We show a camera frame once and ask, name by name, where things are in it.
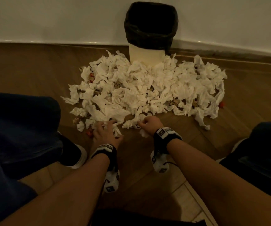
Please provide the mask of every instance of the trash can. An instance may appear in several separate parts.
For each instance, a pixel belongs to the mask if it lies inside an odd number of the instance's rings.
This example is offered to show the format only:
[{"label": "trash can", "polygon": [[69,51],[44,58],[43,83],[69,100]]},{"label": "trash can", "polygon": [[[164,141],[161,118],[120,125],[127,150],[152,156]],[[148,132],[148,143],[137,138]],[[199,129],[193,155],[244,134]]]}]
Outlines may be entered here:
[{"label": "trash can", "polygon": [[131,63],[139,60],[153,66],[162,62],[177,26],[178,17],[173,6],[141,1],[132,3],[124,22]]}]

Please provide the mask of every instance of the wall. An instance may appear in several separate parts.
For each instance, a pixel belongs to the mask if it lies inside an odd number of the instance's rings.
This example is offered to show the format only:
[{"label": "wall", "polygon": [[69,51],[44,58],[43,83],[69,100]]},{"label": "wall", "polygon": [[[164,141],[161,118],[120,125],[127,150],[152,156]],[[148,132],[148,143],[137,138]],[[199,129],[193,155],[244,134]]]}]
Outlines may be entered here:
[{"label": "wall", "polygon": [[[134,1],[0,0],[0,42],[124,45]],[[151,1],[177,9],[173,47],[271,54],[271,0]]]}]

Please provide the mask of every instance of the wristband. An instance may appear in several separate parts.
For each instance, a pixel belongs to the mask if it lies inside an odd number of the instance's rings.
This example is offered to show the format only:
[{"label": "wristband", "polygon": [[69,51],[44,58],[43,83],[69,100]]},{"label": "wristband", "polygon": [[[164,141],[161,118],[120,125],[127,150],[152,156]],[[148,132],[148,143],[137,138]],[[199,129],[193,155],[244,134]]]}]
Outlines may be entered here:
[{"label": "wristband", "polygon": [[166,128],[160,128],[158,129],[154,135],[154,155],[159,152],[161,154],[169,154],[167,150],[167,144],[173,140],[173,139],[180,139],[183,140],[182,137],[173,131],[171,128],[166,127]]},{"label": "wristband", "polygon": [[90,159],[92,159],[97,154],[105,154],[109,158],[110,163],[107,171],[113,171],[114,169],[115,172],[118,171],[118,164],[116,159],[117,150],[113,145],[109,143],[100,145],[96,149],[96,151],[91,155]]}]

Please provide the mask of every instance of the white crumpled paper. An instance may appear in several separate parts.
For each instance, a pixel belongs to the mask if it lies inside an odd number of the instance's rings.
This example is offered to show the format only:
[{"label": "white crumpled paper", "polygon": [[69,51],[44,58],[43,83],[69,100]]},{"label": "white crumpled paper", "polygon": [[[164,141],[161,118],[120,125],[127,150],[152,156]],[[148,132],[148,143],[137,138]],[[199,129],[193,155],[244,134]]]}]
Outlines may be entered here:
[{"label": "white crumpled paper", "polygon": [[[77,128],[83,131],[85,125],[94,129],[97,121],[115,119],[115,136],[120,135],[117,125],[123,128],[138,128],[137,121],[148,115],[173,111],[175,115],[194,115],[199,125],[209,130],[203,118],[217,117],[218,105],[224,97],[225,71],[214,64],[204,64],[196,55],[194,62],[177,65],[175,55],[165,56],[162,63],[153,67],[134,61],[116,52],[109,57],[83,67],[80,85],[69,85],[70,98],[62,97],[66,103],[76,104],[82,99],[82,108],[74,108],[70,113],[86,117]],[[134,118],[124,122],[125,116]]]}]

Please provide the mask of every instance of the foot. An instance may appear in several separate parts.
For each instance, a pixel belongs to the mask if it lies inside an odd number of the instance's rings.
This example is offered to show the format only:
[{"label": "foot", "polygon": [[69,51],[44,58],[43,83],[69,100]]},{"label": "foot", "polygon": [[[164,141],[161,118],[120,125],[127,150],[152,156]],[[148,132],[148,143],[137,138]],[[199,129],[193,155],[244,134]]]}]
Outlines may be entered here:
[{"label": "foot", "polygon": [[[232,151],[231,151],[231,153],[232,152],[234,152],[235,150],[236,150],[236,148],[239,146],[239,144],[243,141],[243,140],[246,140],[247,138],[244,138],[244,139],[242,139],[242,140],[239,140],[235,145],[234,145],[234,147],[232,148]],[[218,160],[216,160],[216,162],[217,163],[220,163],[221,162],[221,160],[223,160],[223,159],[225,159],[225,157],[224,158],[222,158],[222,159],[218,159]]]},{"label": "foot", "polygon": [[59,134],[59,138],[63,143],[63,149],[58,162],[72,169],[81,167],[87,159],[86,150],[61,134]]}]

